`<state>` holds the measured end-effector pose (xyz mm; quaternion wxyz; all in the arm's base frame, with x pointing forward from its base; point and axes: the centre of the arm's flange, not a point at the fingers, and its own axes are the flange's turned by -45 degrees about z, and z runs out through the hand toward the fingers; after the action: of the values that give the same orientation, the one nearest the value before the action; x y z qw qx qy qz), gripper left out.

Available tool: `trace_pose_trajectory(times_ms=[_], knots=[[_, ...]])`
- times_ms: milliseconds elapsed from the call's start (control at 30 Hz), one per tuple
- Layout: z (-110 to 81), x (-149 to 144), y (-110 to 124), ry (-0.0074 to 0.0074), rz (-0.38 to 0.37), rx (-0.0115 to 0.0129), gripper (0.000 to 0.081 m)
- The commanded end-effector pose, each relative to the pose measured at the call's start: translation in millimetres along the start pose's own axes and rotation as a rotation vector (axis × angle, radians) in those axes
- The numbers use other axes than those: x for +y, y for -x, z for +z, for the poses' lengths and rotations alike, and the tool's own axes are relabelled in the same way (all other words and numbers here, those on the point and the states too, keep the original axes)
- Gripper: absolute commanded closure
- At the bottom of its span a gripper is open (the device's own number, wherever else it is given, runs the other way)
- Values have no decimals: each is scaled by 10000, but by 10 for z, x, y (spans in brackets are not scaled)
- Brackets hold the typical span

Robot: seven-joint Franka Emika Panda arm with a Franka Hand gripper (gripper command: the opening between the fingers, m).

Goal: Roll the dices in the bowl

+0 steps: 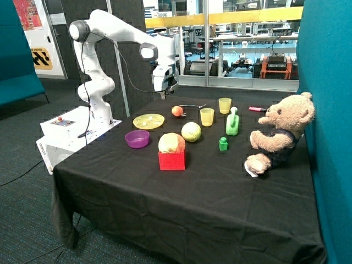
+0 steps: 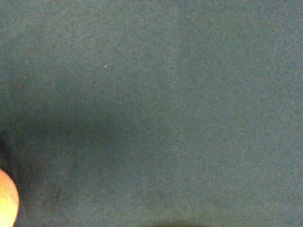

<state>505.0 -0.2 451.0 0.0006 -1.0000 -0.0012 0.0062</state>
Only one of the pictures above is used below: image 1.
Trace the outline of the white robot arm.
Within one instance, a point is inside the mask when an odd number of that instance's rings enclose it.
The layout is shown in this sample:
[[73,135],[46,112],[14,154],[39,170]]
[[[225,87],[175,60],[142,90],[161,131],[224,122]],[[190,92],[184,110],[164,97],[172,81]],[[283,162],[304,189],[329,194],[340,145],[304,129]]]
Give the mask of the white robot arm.
[[113,79],[104,73],[98,61],[95,50],[97,41],[108,39],[139,43],[139,52],[143,60],[157,62],[157,67],[152,72],[154,90],[164,96],[166,91],[173,91],[178,86],[175,43],[171,36],[165,34],[150,36],[99,9],[94,10],[87,20],[72,22],[69,33],[73,39],[80,69],[91,79],[79,86],[78,94],[82,100],[89,103],[90,124],[95,128],[109,127],[113,124],[111,107],[103,97],[115,88]]

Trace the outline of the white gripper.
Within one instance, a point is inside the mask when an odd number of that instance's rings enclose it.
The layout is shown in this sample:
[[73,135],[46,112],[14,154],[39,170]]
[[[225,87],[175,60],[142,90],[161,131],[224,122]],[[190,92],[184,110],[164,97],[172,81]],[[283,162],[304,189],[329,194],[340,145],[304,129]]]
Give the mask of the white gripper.
[[159,92],[162,100],[166,99],[167,91],[174,93],[174,89],[179,84],[179,71],[174,65],[158,65],[152,72],[153,88],[155,92]]

